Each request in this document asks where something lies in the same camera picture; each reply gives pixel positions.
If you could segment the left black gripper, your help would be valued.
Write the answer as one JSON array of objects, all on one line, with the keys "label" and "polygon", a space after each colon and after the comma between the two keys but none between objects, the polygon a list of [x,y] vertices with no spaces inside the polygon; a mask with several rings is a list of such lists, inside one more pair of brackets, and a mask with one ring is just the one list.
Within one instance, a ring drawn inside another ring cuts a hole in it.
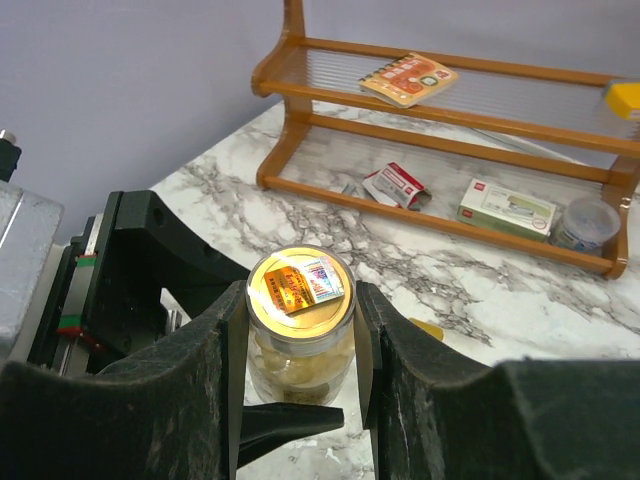
[{"label": "left black gripper", "polygon": [[113,192],[64,247],[27,361],[59,375],[96,374],[174,331],[162,291],[196,318],[248,275],[155,192]]}]

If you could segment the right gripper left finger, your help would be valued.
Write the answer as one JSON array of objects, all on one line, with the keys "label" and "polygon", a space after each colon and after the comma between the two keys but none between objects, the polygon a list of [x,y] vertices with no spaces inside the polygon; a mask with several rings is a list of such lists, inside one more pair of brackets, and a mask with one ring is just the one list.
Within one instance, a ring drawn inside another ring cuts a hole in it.
[{"label": "right gripper left finger", "polygon": [[1,365],[5,479],[233,479],[242,464],[243,282],[96,375]]}]

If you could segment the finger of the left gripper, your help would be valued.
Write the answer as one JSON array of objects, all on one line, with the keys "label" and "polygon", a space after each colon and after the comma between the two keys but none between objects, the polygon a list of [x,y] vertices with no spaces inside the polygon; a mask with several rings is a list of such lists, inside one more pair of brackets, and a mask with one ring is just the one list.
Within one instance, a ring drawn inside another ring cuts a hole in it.
[{"label": "finger of the left gripper", "polygon": [[295,440],[344,426],[341,408],[296,403],[244,406],[237,468]]}]

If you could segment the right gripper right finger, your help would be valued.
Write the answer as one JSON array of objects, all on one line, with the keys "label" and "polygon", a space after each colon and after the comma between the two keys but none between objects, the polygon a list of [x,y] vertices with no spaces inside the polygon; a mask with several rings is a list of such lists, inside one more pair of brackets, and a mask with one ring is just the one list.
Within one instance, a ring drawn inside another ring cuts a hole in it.
[{"label": "right gripper right finger", "polygon": [[360,411],[380,479],[635,479],[635,360],[481,364],[356,287]]}]

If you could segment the clear pill bottle gold lid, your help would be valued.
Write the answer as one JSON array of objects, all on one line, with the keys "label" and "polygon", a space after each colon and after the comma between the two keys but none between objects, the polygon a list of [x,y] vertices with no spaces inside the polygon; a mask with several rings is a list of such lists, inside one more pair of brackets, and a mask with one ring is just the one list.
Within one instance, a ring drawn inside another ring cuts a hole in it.
[{"label": "clear pill bottle gold lid", "polygon": [[246,284],[247,366],[266,403],[328,405],[355,356],[355,279],[346,263],[312,245],[261,259]]}]

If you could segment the yellow weekly pill organizer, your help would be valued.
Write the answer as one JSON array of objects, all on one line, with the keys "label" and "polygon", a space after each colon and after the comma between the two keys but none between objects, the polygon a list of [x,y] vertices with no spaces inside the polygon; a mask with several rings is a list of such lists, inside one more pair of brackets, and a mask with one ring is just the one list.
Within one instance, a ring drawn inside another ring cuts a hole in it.
[{"label": "yellow weekly pill organizer", "polygon": [[432,324],[429,322],[424,322],[416,318],[410,318],[409,321],[415,326],[419,327],[432,337],[436,338],[439,341],[444,340],[444,330],[436,324]]}]

